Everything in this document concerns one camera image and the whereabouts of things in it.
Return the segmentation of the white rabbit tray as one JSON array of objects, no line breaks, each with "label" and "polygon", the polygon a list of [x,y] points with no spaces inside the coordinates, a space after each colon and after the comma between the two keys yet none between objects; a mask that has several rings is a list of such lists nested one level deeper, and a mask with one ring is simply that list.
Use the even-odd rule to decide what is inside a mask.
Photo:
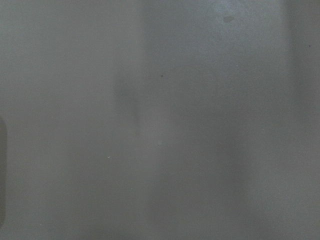
[{"label": "white rabbit tray", "polygon": [[5,121],[0,118],[0,227],[6,217],[6,175],[7,175],[8,133]]}]

